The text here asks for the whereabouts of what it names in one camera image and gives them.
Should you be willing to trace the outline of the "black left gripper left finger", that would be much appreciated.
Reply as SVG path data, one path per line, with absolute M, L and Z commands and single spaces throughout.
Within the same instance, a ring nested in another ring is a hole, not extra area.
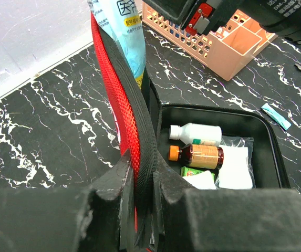
M 133 203 L 129 152 L 86 187 L 0 188 L 0 251 L 133 251 Z

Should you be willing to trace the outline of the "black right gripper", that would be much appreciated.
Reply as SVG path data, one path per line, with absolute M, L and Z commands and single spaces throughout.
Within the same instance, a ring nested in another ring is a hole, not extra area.
M 180 0 L 145 0 L 147 5 L 161 14 L 166 20 L 178 25 L 189 34 L 216 32 L 240 9 L 244 1 L 180 1 Z

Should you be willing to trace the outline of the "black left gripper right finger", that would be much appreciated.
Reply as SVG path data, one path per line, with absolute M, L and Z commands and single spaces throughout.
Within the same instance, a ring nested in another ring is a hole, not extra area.
M 162 157 L 153 179 L 157 251 L 301 251 L 295 190 L 198 190 Z

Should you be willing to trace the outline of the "white gauze pad packet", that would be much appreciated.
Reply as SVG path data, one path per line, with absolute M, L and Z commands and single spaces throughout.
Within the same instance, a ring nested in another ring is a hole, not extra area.
M 183 179 L 200 190 L 216 189 L 214 177 L 210 171 L 205 171 L 197 175 L 184 176 Z

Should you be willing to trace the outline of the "small green medicine box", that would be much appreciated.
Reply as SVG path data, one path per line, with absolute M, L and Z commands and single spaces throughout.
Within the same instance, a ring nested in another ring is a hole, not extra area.
M 215 181 L 215 174 L 211 173 L 209 170 L 202 171 L 202 170 L 197 170 L 197 169 L 183 166 L 180 168 L 180 172 L 181 172 L 182 177 L 194 176 L 194 175 L 199 175 L 199 174 L 211 175 L 212 180 Z

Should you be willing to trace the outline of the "brown bottle orange cap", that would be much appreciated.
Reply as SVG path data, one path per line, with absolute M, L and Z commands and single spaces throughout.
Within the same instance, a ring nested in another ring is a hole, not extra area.
M 168 159 L 192 168 L 219 170 L 224 162 L 224 151 L 209 145 L 187 144 L 182 148 L 171 145 Z

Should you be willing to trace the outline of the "clear bag white gauze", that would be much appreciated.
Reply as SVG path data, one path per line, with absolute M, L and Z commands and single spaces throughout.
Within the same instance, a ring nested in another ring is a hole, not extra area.
M 224 152 L 215 185 L 232 190 L 250 190 L 255 187 L 251 159 L 254 139 L 251 137 L 223 136 L 220 147 Z

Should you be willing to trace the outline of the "red black medicine case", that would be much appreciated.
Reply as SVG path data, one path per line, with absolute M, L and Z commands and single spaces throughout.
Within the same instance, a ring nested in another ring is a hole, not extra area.
M 158 158 L 162 157 L 158 150 L 158 137 L 164 134 L 164 128 L 171 122 L 190 119 L 218 122 L 230 136 L 252 137 L 256 189 L 290 189 L 276 135 L 264 118 L 241 110 L 183 104 L 162 106 L 148 77 L 144 77 L 143 81 L 145 92 L 140 90 L 116 43 L 94 18 L 91 19 L 91 30 L 102 78 L 116 117 L 120 151 L 130 153 L 134 247 L 145 246 L 148 236 L 154 233 L 153 177 L 158 168 Z

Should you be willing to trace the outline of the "blue cotton swab packet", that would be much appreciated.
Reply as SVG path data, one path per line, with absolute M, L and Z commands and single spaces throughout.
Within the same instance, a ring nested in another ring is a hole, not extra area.
M 88 0 L 97 24 L 117 43 L 124 54 L 138 87 L 146 67 L 146 45 L 141 18 L 133 0 Z

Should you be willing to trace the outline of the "white plastic bottle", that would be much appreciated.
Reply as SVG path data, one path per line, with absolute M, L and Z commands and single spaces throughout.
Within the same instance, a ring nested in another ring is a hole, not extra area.
M 184 126 L 170 125 L 169 139 L 180 140 L 184 144 L 219 146 L 222 129 L 219 126 L 187 123 Z

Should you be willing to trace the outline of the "peach plastic desk organizer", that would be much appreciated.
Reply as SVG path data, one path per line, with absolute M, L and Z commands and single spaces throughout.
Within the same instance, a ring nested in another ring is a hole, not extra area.
M 224 80 L 231 80 L 277 38 L 240 10 L 208 35 L 187 34 L 146 3 L 142 3 L 142 21 Z

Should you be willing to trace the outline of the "small teal sachet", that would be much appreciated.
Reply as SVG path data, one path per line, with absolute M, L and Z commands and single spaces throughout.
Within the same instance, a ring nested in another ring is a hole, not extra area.
M 261 109 L 271 117 L 279 126 L 281 126 L 285 131 L 287 131 L 291 123 L 287 121 L 281 114 L 274 110 L 268 103 L 262 105 Z

